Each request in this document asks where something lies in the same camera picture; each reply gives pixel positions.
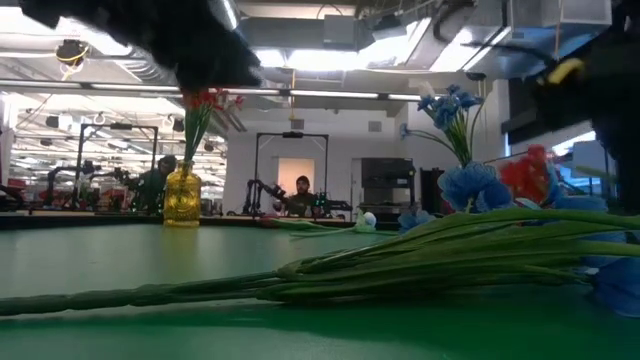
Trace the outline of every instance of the yellow vase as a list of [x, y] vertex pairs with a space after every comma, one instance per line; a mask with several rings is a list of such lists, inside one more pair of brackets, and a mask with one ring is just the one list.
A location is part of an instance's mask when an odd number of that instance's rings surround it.
[[167, 177], [164, 196], [164, 224], [196, 227], [200, 225], [200, 188], [202, 180], [193, 173], [193, 162], [180, 161]]

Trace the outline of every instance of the green tabletop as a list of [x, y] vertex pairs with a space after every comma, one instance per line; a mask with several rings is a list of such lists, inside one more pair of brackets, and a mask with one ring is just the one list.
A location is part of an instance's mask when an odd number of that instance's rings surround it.
[[[0, 296], [272, 270], [380, 241], [159, 225], [0, 231]], [[427, 304], [295, 308], [254, 301], [0, 319], [0, 359], [638, 359], [640, 320], [573, 288], [508, 288]]]

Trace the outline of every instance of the black metal frame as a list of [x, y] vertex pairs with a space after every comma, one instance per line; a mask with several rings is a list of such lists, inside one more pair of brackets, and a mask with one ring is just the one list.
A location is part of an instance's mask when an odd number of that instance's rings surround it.
[[[95, 125], [95, 124], [81, 124], [80, 125], [80, 139], [78, 140], [78, 158], [76, 159], [76, 177], [75, 182], [73, 184], [73, 193], [71, 196], [72, 204], [71, 208], [75, 210], [75, 204], [78, 200], [78, 180], [80, 180], [80, 168], [82, 167], [82, 150], [84, 148], [84, 143], [91, 139], [91, 136], [95, 134], [100, 129], [108, 127], [111, 130], [133, 130], [133, 129], [150, 129], [153, 131], [153, 151], [151, 153], [151, 171], [153, 171], [156, 166], [156, 152], [158, 147], [158, 127], [157, 126], [143, 126], [143, 125], [130, 125], [130, 124], [121, 124], [121, 123], [113, 123], [110, 125]], [[87, 139], [84, 138], [84, 131], [87, 128], [94, 129], [93, 133], [89, 135]], [[152, 187], [147, 186], [147, 191], [151, 192]], [[151, 215], [151, 208], [147, 207], [147, 215]]]
[[[327, 174], [329, 174], [329, 135], [327, 134], [298, 134], [298, 136], [287, 136], [291, 133], [257, 133], [256, 134], [256, 153], [255, 153], [255, 163], [253, 167], [253, 179], [258, 180], [258, 156], [260, 155], [260, 138], [263, 136], [280, 136], [282, 138], [288, 139], [303, 139], [305, 137], [315, 137], [315, 138], [323, 138], [325, 141], [324, 147], [324, 191], [327, 191]], [[258, 188], [254, 187], [253, 195], [251, 200], [251, 207], [254, 208], [255, 202], [258, 196]]]

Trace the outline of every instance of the glass vase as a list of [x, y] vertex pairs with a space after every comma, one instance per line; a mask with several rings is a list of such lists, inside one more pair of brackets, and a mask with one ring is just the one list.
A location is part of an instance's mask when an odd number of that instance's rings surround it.
[[202, 180], [193, 173], [193, 161], [178, 162], [176, 171], [167, 177], [164, 197], [166, 226], [197, 227], [200, 225], [200, 188]]

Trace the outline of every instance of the man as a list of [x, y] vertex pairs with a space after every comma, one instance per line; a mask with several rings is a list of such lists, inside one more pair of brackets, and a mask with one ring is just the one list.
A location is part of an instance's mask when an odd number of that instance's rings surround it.
[[158, 160], [157, 168], [149, 170], [140, 176], [139, 198], [145, 199], [144, 203], [139, 206], [140, 209], [149, 207], [151, 212], [157, 210], [157, 201], [164, 193], [167, 176], [175, 171], [177, 162], [175, 156], [167, 155]]
[[313, 194], [309, 192], [309, 178], [302, 175], [296, 180], [297, 194], [290, 196], [286, 206], [289, 215], [297, 215], [299, 217], [310, 217], [311, 207], [315, 200]]

